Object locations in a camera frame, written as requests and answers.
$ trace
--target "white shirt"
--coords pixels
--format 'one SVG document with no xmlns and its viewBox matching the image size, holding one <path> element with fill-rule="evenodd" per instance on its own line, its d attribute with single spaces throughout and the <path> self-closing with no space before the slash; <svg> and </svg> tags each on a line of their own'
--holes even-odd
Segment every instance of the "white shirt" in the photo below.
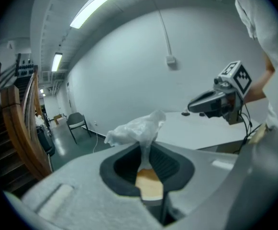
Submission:
<svg viewBox="0 0 278 230">
<path fill-rule="evenodd" d="M 269 0 L 235 0 L 235 6 L 248 34 L 257 39 L 274 68 L 278 67 L 278 12 Z M 268 105 L 266 124 L 278 127 L 278 119 L 271 104 Z"/>
</svg>

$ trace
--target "wooden staircase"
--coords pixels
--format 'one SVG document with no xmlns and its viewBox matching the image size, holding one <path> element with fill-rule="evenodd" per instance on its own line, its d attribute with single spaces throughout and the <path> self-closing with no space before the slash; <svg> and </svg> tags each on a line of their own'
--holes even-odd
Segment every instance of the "wooden staircase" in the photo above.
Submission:
<svg viewBox="0 0 278 230">
<path fill-rule="evenodd" d="M 19 89 L 22 103 L 31 77 L 18 78 L 14 85 Z M 38 180 L 26 167 L 12 144 L 5 126 L 2 110 L 0 110 L 0 186 L 21 197 Z"/>
</svg>

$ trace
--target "black chair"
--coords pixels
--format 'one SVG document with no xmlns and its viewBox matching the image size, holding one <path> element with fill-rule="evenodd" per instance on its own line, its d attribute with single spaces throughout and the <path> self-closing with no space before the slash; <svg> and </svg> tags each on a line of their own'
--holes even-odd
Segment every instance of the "black chair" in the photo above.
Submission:
<svg viewBox="0 0 278 230">
<path fill-rule="evenodd" d="M 71 134 L 72 134 L 72 137 L 74 139 L 74 141 L 76 142 L 75 140 L 75 137 L 72 133 L 72 129 L 75 129 L 75 128 L 78 128 L 78 127 L 81 127 L 85 125 L 86 128 L 87 128 L 87 132 L 89 133 L 90 137 L 91 137 L 91 134 L 90 134 L 90 131 L 88 129 L 88 126 L 87 126 L 87 122 L 86 122 L 86 119 L 85 119 L 85 116 L 80 114 L 80 113 L 72 113 L 68 119 L 67 119 L 67 126 L 68 126 L 68 129 L 70 130 Z"/>
</svg>

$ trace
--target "white table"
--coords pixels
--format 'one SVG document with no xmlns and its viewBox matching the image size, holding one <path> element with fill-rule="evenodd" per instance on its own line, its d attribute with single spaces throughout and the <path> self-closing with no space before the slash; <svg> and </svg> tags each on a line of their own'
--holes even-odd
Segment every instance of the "white table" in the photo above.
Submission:
<svg viewBox="0 0 278 230">
<path fill-rule="evenodd" d="M 166 113 L 167 120 L 161 127 L 156 141 L 197 150 L 243 140 L 244 123 L 229 125 L 223 117 L 201 117 L 198 113 L 183 116 L 181 112 Z M 251 119 L 253 128 L 259 125 Z"/>
</svg>

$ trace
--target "person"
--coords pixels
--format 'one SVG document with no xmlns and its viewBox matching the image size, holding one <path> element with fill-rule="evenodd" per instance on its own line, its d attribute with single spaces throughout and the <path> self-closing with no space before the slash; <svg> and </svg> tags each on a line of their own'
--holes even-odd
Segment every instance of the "person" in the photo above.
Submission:
<svg viewBox="0 0 278 230">
<path fill-rule="evenodd" d="M 235 0 L 235 6 L 249 36 L 261 45 L 266 63 L 266 71 L 245 96 L 246 104 L 266 97 L 263 88 L 278 67 L 278 12 L 269 0 Z M 252 137 L 251 143 L 258 142 L 265 132 L 276 128 L 278 119 L 269 103 L 266 121 Z"/>
</svg>

